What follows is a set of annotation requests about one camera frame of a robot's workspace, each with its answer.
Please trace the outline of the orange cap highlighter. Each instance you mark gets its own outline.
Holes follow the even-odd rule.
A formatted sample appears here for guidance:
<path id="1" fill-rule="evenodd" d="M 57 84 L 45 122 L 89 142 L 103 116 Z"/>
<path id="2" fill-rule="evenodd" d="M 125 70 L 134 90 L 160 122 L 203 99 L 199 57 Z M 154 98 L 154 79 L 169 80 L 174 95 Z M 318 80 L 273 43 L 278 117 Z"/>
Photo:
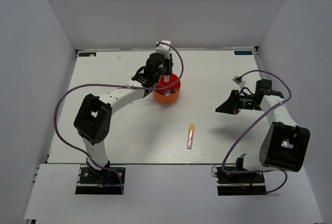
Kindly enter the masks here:
<path id="1" fill-rule="evenodd" d="M 170 80 L 170 75 L 165 75 L 164 76 L 164 82 L 168 83 Z"/>

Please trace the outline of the yellow cap highlighter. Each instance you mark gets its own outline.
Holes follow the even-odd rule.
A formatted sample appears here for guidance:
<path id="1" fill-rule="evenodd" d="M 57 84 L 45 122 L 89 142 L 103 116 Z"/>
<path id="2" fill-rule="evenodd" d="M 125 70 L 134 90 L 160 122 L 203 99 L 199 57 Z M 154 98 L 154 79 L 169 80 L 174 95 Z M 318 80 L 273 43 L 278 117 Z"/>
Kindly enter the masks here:
<path id="1" fill-rule="evenodd" d="M 192 149 L 195 125 L 191 124 L 188 129 L 187 149 Z"/>

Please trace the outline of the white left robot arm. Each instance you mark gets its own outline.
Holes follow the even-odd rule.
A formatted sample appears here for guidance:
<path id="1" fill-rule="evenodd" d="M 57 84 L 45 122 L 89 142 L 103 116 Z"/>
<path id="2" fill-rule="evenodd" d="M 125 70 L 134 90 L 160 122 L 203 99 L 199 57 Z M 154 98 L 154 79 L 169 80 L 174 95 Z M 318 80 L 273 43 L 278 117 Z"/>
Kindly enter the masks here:
<path id="1" fill-rule="evenodd" d="M 104 182 L 109 178 L 110 163 L 104 140 L 109 133 L 112 115 L 128 104 L 148 96 L 172 67 L 171 52 L 156 51 L 150 54 L 146 65 L 135 73 L 128 86 L 99 96 L 85 96 L 74 120 L 74 127 L 85 144 L 87 164 L 92 168 L 91 174 L 97 181 Z"/>

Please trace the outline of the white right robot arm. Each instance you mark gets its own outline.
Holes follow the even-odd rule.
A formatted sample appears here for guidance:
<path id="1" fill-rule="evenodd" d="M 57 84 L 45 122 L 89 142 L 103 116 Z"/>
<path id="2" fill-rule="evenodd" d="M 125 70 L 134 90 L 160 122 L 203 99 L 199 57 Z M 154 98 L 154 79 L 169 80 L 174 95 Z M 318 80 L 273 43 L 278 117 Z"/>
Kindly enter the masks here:
<path id="1" fill-rule="evenodd" d="M 242 154 L 233 169 L 223 166 L 223 172 L 234 174 L 241 182 L 248 181 L 253 173 L 267 171 L 298 172 L 301 170 L 310 131 L 300 127 L 290 116 L 280 91 L 272 88 L 272 81 L 256 82 L 254 94 L 241 94 L 232 90 L 229 98 L 216 108 L 217 113 L 237 115 L 241 110 L 263 111 L 269 130 L 258 153 Z"/>

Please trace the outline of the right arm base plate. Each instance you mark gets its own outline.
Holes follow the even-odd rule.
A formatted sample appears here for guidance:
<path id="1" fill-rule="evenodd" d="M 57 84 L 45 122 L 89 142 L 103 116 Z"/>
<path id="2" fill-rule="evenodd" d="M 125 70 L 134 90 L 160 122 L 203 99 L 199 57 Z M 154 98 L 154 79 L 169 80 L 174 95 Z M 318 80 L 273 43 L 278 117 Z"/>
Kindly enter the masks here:
<path id="1" fill-rule="evenodd" d="M 267 195 L 265 179 L 257 173 L 228 174 L 221 165 L 213 165 L 212 175 L 217 178 L 219 196 Z"/>

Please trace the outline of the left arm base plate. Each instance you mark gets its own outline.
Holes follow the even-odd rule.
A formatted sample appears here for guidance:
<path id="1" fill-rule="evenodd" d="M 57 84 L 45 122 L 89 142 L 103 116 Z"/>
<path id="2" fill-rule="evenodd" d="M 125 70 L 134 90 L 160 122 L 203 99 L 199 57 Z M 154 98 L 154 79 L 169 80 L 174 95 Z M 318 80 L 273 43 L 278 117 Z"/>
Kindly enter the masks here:
<path id="1" fill-rule="evenodd" d="M 78 173 L 75 189 L 76 195 L 122 195 L 121 187 L 125 187 L 126 168 L 123 166 L 112 167 L 118 176 L 112 171 L 93 172 L 87 166 L 81 166 Z"/>

